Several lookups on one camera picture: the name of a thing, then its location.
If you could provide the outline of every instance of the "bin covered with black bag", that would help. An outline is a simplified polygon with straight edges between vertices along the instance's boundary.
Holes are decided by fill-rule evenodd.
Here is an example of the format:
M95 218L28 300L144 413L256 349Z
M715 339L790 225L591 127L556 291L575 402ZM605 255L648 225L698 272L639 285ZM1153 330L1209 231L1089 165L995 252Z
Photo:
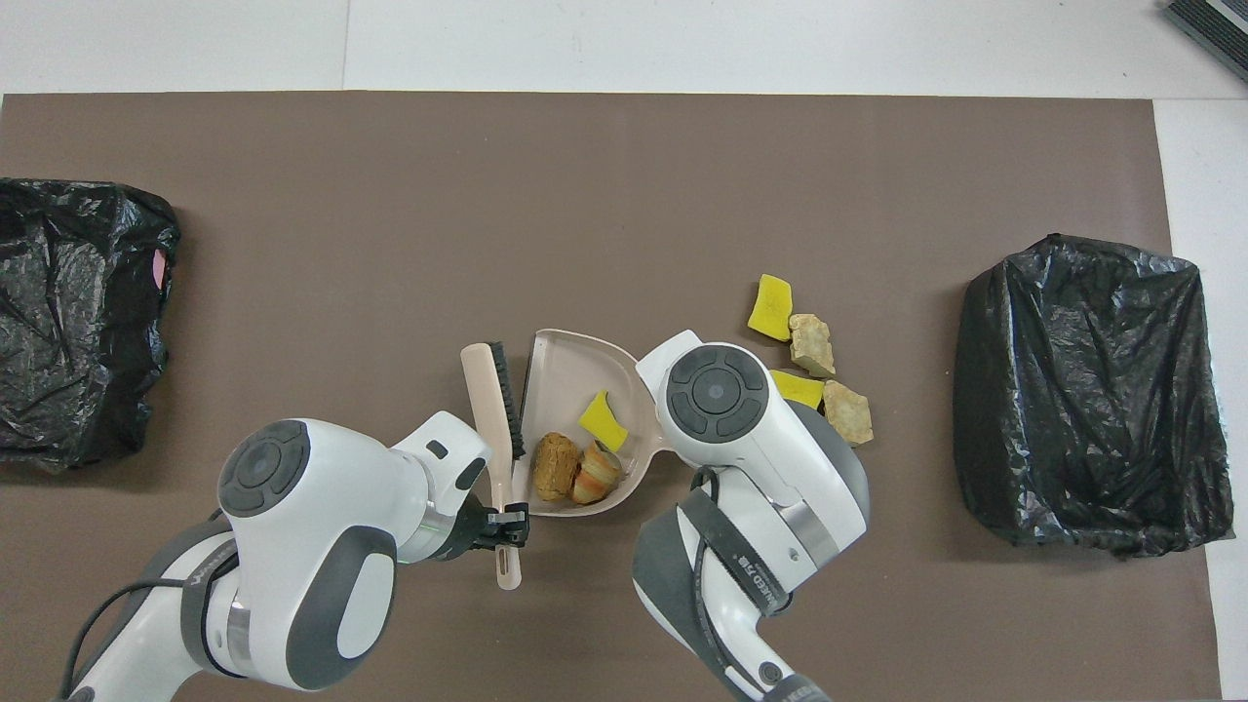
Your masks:
M155 195L0 179L0 462L57 471L142 447L178 239Z
M967 508L1016 545L1159 556L1228 536L1199 270L1052 235L976 277L953 452Z

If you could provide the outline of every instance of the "black bristles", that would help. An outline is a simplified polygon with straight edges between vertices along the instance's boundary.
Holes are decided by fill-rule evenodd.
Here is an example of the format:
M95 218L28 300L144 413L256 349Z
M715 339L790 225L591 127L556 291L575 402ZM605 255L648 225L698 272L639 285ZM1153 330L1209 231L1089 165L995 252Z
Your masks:
M520 433L520 415L512 400L512 377L507 372L507 353L500 341L490 341L489 350L494 353L494 372L498 373L498 388L503 391L503 408L507 410L507 427L512 430L512 460L524 455L524 435Z

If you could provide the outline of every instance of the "yellow sponge piece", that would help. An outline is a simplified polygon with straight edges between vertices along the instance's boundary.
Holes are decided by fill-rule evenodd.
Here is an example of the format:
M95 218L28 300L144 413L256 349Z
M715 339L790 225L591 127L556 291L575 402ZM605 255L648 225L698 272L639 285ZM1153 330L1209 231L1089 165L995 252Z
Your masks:
M816 385L820 388L824 386L822 383ZM619 451L620 446L624 445L624 440L628 438L628 430L615 421L615 415L612 413L612 407L607 403L605 390L594 397L594 401L589 403L585 413L580 415L580 421L577 423L594 435L594 438L602 441L603 446L610 451Z
M810 380L784 371L771 371L771 377L776 381L776 388L785 400L801 402L811 410L819 408L819 401L824 398L824 381Z
M746 324L771 339L789 341L789 315L792 314L792 287L784 280L763 274L759 296Z

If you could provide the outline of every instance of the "black velcro strap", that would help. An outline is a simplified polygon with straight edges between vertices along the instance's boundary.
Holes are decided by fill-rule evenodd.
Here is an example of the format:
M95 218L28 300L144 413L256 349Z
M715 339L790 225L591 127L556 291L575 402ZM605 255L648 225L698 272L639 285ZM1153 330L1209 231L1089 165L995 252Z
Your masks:
M205 671L217 671L230 677L243 677L222 668L208 655L207 628L205 626L208 617L208 593L212 581L236 567L238 567L238 546L231 538L217 546L182 582L182 645L186 646L186 652L191 655L191 658Z
M775 573L705 492L690 492L680 501L680 511L763 616L770 617L789 606L789 592Z
M763 696L763 702L832 702L806 676L792 673Z

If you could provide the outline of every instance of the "food item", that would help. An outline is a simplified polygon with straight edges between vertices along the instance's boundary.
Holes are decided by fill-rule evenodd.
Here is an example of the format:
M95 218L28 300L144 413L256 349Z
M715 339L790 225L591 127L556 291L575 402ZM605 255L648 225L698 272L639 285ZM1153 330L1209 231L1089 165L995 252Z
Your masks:
M850 446L860 446L875 438L871 431L871 407L866 397L835 380L824 383L824 416Z
M580 415L578 423L610 451L619 451L628 438L628 430L615 421L615 415L607 403L605 390L594 396L594 401L585 408L585 413Z
M776 381L776 390L785 400L801 402L811 410L819 408L819 401L824 398L824 381L810 380L784 371L771 371L771 377Z
M580 471L572 486L572 501L577 505L598 502L615 488L619 478L620 470L613 457L603 453L597 441L590 442L580 457Z
M538 442L533 452L533 487L547 502L562 500L572 492L580 451L567 436L552 431Z
M832 366L832 345L827 341L830 335L827 325L815 315L792 315L789 317L789 329L792 330L792 346L789 353L792 362L806 370L811 377L832 377L836 368Z
M792 287L775 276L763 274L759 296L746 326L771 339L789 341L789 315L792 314Z

